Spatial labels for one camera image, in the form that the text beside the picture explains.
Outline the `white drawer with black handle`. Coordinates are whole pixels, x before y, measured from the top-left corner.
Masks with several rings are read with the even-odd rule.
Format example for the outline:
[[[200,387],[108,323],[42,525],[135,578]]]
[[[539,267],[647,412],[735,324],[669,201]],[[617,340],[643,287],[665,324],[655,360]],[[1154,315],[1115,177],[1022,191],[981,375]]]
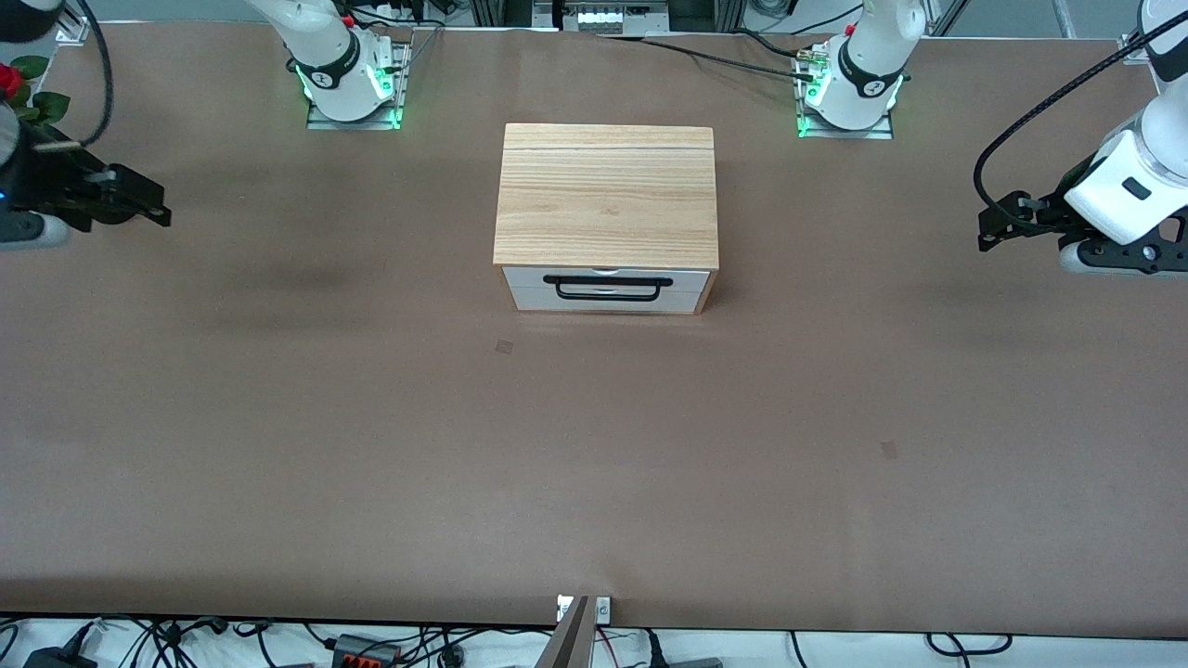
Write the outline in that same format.
[[[700,294],[704,270],[506,266],[513,289],[543,289],[568,302],[657,302],[670,294]]]

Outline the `wooden drawer cabinet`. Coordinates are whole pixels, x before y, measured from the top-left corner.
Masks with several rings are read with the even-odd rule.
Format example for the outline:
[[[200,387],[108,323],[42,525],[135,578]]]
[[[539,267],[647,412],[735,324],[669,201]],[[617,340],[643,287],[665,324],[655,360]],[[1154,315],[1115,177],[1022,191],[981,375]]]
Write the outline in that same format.
[[[506,266],[704,270],[691,314],[568,313],[704,311],[720,270],[716,136],[696,126],[510,122],[493,264],[508,294]]]

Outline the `red rose with leaves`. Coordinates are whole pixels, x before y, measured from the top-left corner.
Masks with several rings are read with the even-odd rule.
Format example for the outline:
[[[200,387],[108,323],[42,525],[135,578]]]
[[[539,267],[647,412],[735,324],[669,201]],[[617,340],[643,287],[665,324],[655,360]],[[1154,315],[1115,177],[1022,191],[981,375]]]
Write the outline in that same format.
[[[48,64],[48,57],[37,55],[17,57],[10,63],[0,62],[0,101],[15,111],[19,120],[32,126],[61,122],[71,108],[68,95],[42,89]]]

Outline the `white power strip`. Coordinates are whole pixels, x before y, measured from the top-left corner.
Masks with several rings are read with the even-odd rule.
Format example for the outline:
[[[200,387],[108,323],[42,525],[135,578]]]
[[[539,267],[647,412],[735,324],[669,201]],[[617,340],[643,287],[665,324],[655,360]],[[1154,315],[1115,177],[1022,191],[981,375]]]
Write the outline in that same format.
[[[611,6],[569,6],[567,17],[573,19],[579,32],[595,34],[626,34],[627,19],[636,15],[645,15],[647,8],[636,6],[611,5]]]

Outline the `black box with red buttons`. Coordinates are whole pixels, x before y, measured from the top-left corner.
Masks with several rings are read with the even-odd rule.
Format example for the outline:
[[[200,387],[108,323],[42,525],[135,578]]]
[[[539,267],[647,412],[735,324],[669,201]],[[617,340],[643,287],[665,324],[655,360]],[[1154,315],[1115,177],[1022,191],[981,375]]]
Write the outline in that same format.
[[[343,634],[331,645],[331,668],[397,668],[400,657],[394,641]]]

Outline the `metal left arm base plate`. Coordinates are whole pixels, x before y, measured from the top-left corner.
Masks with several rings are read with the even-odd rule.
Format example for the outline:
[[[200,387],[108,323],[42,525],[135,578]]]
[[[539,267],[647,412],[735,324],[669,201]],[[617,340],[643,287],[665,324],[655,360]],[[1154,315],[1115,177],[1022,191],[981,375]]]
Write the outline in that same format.
[[[791,64],[794,73],[804,73],[809,76],[807,81],[798,81],[794,84],[794,97],[796,97],[796,128],[800,138],[820,139],[853,139],[853,140],[891,140],[895,139],[895,122],[891,119],[891,109],[895,108],[896,99],[890,97],[887,111],[880,116],[878,122],[866,128],[843,128],[828,122],[820,114],[820,99],[829,89],[833,76],[827,65],[827,53],[823,50],[824,43],[814,44],[810,49],[800,49]]]

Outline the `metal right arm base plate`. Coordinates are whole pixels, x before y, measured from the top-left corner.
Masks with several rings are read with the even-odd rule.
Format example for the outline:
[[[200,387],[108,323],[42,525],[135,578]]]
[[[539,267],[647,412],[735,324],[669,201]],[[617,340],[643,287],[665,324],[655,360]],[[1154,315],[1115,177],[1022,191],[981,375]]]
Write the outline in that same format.
[[[410,45],[392,44],[387,38],[374,48],[340,81],[339,89],[320,89],[301,73],[308,100],[307,128],[324,131],[390,131],[402,126],[407,96]],[[318,106],[329,102],[329,111],[367,111],[358,119],[328,116]]]

